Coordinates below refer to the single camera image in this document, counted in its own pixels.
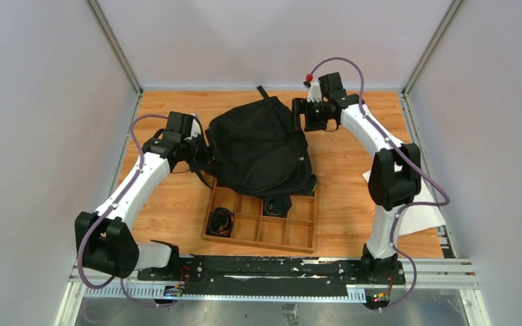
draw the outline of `gray floor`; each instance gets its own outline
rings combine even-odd
[[[397,300],[403,290],[394,289]],[[469,326],[456,290],[415,290],[402,305],[384,312],[365,312],[361,304],[286,304],[279,302],[177,302],[170,308],[144,308],[125,299],[88,299],[86,314],[105,323],[88,323],[80,313],[76,325],[309,326],[309,325],[440,325]]]

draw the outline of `wood grain surface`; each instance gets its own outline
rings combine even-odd
[[[294,97],[306,92],[270,91],[290,107]],[[147,91],[143,93],[139,115],[170,111],[197,113],[207,128],[209,122],[233,107],[259,100],[257,91]],[[408,141],[403,115],[395,92],[366,92],[364,99],[375,117],[396,137]],[[150,118],[137,124],[141,143],[165,120]],[[319,223],[312,256],[359,257],[371,232],[375,205],[369,197],[362,173],[371,168],[372,158],[348,131],[307,133],[313,172],[319,178],[317,203]],[[133,167],[137,150],[130,142],[120,181]],[[179,163],[174,172],[187,170]],[[263,249],[205,241],[201,237],[203,219],[211,190],[192,173],[169,175],[142,208],[133,236],[137,242],[162,240],[179,246],[181,253],[204,255],[300,255],[291,251]],[[399,247],[413,257],[442,257],[435,229],[399,238]]]

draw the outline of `black fabric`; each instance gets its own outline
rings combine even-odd
[[[275,96],[235,107],[206,131],[215,160],[205,170],[236,192],[267,197],[300,190],[311,177],[305,134]]]

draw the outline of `gray wall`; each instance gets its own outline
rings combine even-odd
[[[84,1],[0,1],[0,325],[51,325],[135,95]]]
[[[302,88],[329,56],[367,88],[404,86],[450,0],[100,0],[141,84]],[[347,64],[346,86],[357,86]]]
[[[467,1],[413,94],[493,325],[522,325],[522,1]]]

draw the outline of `black cord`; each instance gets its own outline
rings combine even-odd
[[[233,230],[233,213],[225,207],[217,207],[209,215],[207,235],[228,238]]]

